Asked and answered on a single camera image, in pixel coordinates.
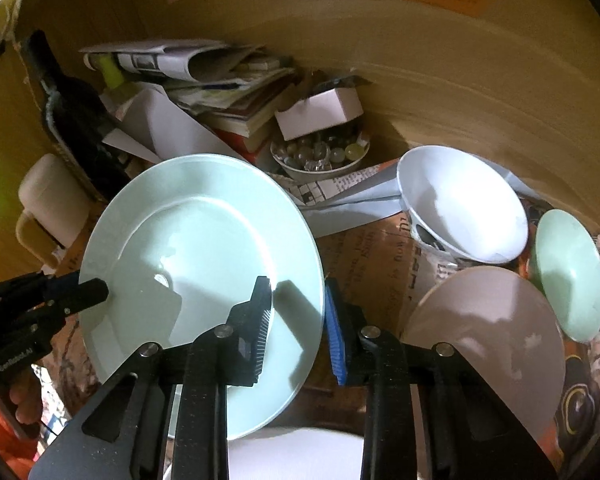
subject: metal screw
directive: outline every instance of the metal screw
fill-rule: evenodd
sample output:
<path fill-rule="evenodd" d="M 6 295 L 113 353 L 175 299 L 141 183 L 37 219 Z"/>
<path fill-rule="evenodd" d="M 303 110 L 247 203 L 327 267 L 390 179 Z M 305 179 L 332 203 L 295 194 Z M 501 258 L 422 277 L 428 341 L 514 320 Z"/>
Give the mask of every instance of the metal screw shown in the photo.
<path fill-rule="evenodd" d="M 234 333 L 231 325 L 218 325 L 214 328 L 214 334 L 217 338 L 224 339 Z"/>
<path fill-rule="evenodd" d="M 436 353 L 440 357 L 451 357 L 456 352 L 454 348 L 449 343 L 438 343 L 436 345 Z"/>
<path fill-rule="evenodd" d="M 159 349 L 160 347 L 156 343 L 146 343 L 140 349 L 140 355 L 142 357 L 150 357 L 154 355 Z"/>
<path fill-rule="evenodd" d="M 367 339 L 375 339 L 380 335 L 380 329 L 377 326 L 367 325 L 360 331 L 360 333 Z"/>

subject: small green plate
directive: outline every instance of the small green plate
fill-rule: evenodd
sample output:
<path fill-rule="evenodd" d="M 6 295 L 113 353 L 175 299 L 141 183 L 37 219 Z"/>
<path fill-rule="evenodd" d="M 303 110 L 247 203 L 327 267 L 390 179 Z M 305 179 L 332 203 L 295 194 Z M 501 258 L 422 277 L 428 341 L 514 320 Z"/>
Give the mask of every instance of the small green plate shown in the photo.
<path fill-rule="evenodd" d="M 600 255 L 584 226 L 566 211 L 545 213 L 529 271 L 564 333 L 577 342 L 591 341 L 600 330 Z"/>

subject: brand logo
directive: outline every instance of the brand logo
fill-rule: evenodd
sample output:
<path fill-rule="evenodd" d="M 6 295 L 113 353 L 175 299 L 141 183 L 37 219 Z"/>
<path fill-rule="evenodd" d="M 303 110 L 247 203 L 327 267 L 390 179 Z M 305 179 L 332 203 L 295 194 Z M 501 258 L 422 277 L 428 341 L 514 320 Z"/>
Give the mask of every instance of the brand logo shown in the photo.
<path fill-rule="evenodd" d="M 14 364 L 19 363 L 25 357 L 27 357 L 27 356 L 29 356 L 31 354 L 33 354 L 33 348 L 29 347 L 24 352 L 20 352 L 18 355 L 16 355 L 16 356 L 12 357 L 11 359 L 9 359 L 7 362 L 5 362 L 5 364 L 0 365 L 0 371 L 3 372 L 7 368 L 11 368 Z"/>

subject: cardboard box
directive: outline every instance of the cardboard box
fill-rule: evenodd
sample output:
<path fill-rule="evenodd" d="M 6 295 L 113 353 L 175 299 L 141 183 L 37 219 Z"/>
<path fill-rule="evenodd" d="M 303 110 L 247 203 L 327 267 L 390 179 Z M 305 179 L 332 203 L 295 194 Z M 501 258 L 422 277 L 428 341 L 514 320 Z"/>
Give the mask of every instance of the cardboard box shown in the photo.
<path fill-rule="evenodd" d="M 355 88 L 334 88 L 303 99 L 276 119 L 285 140 L 347 123 L 362 115 L 362 105 Z"/>

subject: wine bottle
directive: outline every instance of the wine bottle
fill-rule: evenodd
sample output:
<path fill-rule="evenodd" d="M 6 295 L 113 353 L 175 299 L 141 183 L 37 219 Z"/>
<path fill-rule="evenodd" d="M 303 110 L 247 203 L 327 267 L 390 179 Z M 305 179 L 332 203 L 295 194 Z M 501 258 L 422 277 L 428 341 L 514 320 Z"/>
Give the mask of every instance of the wine bottle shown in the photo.
<path fill-rule="evenodd" d="M 130 180 L 119 150 L 102 142 L 117 121 L 91 85 L 62 73 L 44 32 L 35 31 L 22 51 L 47 95 L 42 117 L 47 133 L 81 182 L 111 200 Z"/>

